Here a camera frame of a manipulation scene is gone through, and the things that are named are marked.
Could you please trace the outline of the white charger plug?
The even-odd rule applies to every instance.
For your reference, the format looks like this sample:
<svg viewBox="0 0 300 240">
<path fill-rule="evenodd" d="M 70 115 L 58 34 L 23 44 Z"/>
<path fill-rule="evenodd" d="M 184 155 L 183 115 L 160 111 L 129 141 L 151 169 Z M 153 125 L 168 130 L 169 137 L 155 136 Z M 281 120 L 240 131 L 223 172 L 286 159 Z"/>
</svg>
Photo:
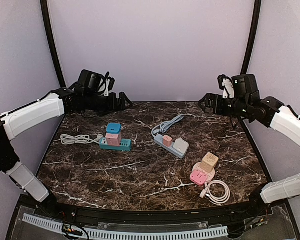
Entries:
<svg viewBox="0 0 300 240">
<path fill-rule="evenodd" d="M 173 148 L 184 155 L 189 148 L 189 143 L 183 140 L 182 138 L 178 138 L 175 140 Z"/>
</svg>

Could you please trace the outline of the pink charger plug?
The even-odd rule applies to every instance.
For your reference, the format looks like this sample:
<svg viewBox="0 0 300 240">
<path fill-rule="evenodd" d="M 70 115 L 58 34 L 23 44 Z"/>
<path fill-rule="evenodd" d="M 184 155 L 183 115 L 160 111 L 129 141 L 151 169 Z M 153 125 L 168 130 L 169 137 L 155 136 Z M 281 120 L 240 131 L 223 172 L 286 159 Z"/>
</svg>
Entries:
<svg viewBox="0 0 300 240">
<path fill-rule="evenodd" d="M 168 135 L 164 135 L 162 138 L 162 143 L 166 147 L 171 147 L 173 144 L 173 139 Z"/>
</svg>

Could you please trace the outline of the grey-blue power strip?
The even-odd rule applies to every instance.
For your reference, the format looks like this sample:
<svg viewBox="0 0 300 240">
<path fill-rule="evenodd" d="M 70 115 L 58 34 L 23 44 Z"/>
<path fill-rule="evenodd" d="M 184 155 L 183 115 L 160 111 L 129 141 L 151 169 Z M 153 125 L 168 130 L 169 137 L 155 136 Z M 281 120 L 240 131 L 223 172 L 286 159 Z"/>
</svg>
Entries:
<svg viewBox="0 0 300 240">
<path fill-rule="evenodd" d="M 163 145 L 163 135 L 158 134 L 154 137 L 154 142 L 156 144 L 158 144 L 160 147 L 164 148 L 165 150 L 167 150 L 168 152 L 172 153 L 173 155 L 175 155 L 176 157 L 178 157 L 179 159 L 183 159 L 185 154 L 181 154 L 180 152 L 178 152 L 177 150 L 175 150 L 173 148 L 175 141 L 172 141 L 172 146 L 171 147 L 167 147 Z"/>
</svg>

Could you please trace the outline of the beige cube socket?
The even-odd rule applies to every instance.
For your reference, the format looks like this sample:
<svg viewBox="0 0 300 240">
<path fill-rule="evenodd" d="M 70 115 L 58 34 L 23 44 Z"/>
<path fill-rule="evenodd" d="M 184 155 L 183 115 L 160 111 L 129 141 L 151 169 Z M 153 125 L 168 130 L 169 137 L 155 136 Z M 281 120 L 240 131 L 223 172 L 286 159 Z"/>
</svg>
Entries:
<svg viewBox="0 0 300 240">
<path fill-rule="evenodd" d="M 215 168 L 215 166 L 217 165 L 218 161 L 219 161 L 219 158 L 216 155 L 208 152 L 203 157 L 203 159 L 200 163 L 200 168 L 208 173 L 211 173 L 213 171 L 213 169 Z"/>
</svg>

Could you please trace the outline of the pink round power strip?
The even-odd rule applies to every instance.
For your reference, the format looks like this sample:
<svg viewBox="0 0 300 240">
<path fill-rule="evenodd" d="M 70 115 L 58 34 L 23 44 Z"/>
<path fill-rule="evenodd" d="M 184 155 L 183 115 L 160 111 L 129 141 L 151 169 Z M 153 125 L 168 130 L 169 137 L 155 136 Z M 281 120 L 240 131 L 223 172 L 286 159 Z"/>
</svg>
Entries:
<svg viewBox="0 0 300 240">
<path fill-rule="evenodd" d="M 197 162 L 197 163 L 193 166 L 192 170 L 193 170 L 193 171 L 198 170 L 198 171 L 204 173 L 205 175 L 207 175 L 207 179 L 206 179 L 206 181 L 205 181 L 206 183 L 210 183 L 210 182 L 214 179 L 215 174 L 216 174 L 215 169 L 213 169 L 211 172 L 207 172 L 207 171 L 205 171 L 204 169 L 202 169 L 202 168 L 201 168 L 201 162 Z"/>
</svg>

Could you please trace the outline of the pink square adapter plug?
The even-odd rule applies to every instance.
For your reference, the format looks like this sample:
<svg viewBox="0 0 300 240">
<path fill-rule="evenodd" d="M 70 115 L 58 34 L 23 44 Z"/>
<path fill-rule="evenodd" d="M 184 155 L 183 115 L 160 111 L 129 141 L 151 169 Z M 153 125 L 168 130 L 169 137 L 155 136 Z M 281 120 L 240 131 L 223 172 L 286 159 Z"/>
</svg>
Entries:
<svg viewBox="0 0 300 240">
<path fill-rule="evenodd" d="M 208 179 L 208 175 L 200 170 L 193 170 L 190 174 L 190 180 L 198 186 L 203 186 Z"/>
</svg>

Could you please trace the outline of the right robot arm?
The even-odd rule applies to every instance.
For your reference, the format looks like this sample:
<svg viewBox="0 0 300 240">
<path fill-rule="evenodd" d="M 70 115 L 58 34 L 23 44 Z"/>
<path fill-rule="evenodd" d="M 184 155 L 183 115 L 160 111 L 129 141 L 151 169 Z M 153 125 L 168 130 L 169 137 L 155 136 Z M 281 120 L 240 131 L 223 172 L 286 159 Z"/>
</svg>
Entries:
<svg viewBox="0 0 300 240">
<path fill-rule="evenodd" d="M 300 147 L 300 117 L 291 106 L 284 105 L 274 97 L 260 99 L 258 93 L 245 94 L 234 98 L 208 93 L 198 102 L 207 114 L 235 117 L 239 121 L 258 121 L 271 128 Z M 300 173 L 283 180 L 270 182 L 257 188 L 252 194 L 255 198 L 245 205 L 245 213 L 256 217 L 264 210 L 265 204 L 300 196 Z"/>
</svg>

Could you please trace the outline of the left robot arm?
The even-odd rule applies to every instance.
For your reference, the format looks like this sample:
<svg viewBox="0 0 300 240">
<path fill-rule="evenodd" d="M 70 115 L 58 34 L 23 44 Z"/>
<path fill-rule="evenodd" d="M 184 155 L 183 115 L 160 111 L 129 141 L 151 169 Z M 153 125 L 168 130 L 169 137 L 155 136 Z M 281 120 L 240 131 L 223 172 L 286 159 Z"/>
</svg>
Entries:
<svg viewBox="0 0 300 240">
<path fill-rule="evenodd" d="M 48 217 L 57 218 L 61 213 L 57 198 L 21 162 L 11 141 L 25 131 L 65 114 L 89 110 L 102 116 L 132 106 L 133 103 L 124 92 L 104 96 L 95 92 L 78 93 L 63 87 L 27 105 L 0 114 L 0 173 L 8 175 L 28 193 Z"/>
</svg>

